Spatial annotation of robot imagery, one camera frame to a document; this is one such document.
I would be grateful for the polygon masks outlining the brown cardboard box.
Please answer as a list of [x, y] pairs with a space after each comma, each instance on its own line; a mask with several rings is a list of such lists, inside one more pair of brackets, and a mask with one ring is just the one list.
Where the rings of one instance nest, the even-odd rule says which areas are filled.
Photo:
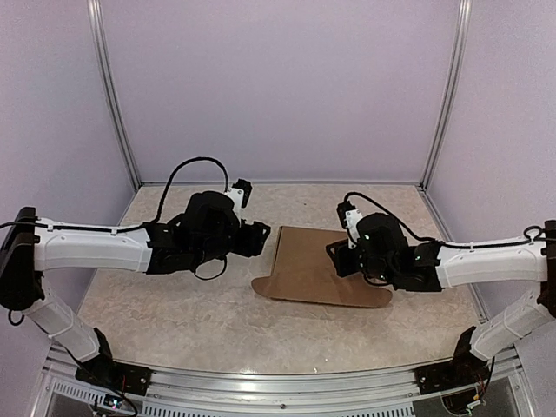
[[251, 281], [260, 296], [349, 308], [384, 308], [393, 298], [385, 288], [370, 286], [361, 274], [340, 278], [326, 252], [343, 237], [340, 231], [280, 227], [269, 276]]

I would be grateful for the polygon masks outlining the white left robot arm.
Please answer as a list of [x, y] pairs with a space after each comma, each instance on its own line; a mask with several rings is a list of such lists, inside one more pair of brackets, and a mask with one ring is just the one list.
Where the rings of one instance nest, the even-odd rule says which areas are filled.
[[39, 218], [32, 207], [20, 210], [1, 246], [1, 305], [30, 318], [49, 338], [86, 364], [105, 387], [122, 369], [112, 360], [103, 333], [83, 323], [43, 280], [46, 271], [66, 268], [122, 269], [170, 275], [197, 269], [228, 255], [261, 254], [271, 228], [240, 217], [243, 193], [205, 191], [190, 197], [185, 211], [167, 223], [96, 227]]

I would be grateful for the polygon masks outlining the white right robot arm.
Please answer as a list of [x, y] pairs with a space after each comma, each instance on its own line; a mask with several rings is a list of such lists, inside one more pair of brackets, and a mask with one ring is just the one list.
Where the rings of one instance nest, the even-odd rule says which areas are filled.
[[489, 321], [460, 337], [444, 376], [461, 386], [499, 351], [555, 319], [555, 223], [529, 227], [522, 238], [452, 243], [421, 237], [412, 246], [392, 215], [344, 213], [347, 239], [326, 251], [341, 278], [360, 273], [372, 285], [432, 293], [479, 282], [532, 281], [530, 289]]

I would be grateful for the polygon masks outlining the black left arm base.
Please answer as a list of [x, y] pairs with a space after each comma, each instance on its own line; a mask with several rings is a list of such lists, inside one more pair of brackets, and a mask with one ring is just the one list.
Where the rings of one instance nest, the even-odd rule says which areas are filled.
[[76, 379], [121, 394], [145, 396], [152, 370], [115, 361], [105, 335], [93, 328], [99, 341], [98, 354], [88, 361], [77, 361]]

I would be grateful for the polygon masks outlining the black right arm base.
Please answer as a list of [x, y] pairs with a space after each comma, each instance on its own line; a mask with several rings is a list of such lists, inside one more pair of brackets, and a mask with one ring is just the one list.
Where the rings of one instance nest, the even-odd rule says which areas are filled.
[[471, 336], [475, 329], [472, 326], [461, 334], [451, 359], [414, 370], [420, 394], [437, 393], [487, 380], [490, 374], [488, 361], [471, 354]]

